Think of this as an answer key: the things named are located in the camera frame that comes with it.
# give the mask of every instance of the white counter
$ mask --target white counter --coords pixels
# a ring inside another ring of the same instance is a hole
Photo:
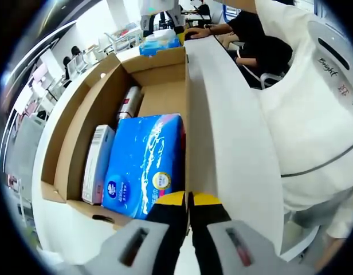
[[[213,37],[186,42],[186,50],[193,93],[190,115],[195,126],[190,133],[194,135],[195,161],[192,188],[214,193],[232,218],[247,221],[280,246],[282,232],[275,226],[281,219],[283,224],[280,173],[259,103]],[[138,49],[133,48],[117,56],[123,61],[136,55]],[[110,224],[41,196],[40,177],[49,137],[89,72],[72,82],[56,104],[41,136],[33,171],[33,213],[42,247],[60,253],[71,264],[94,257],[104,240],[115,233]],[[177,270],[185,270],[185,265],[186,261],[179,259]]]

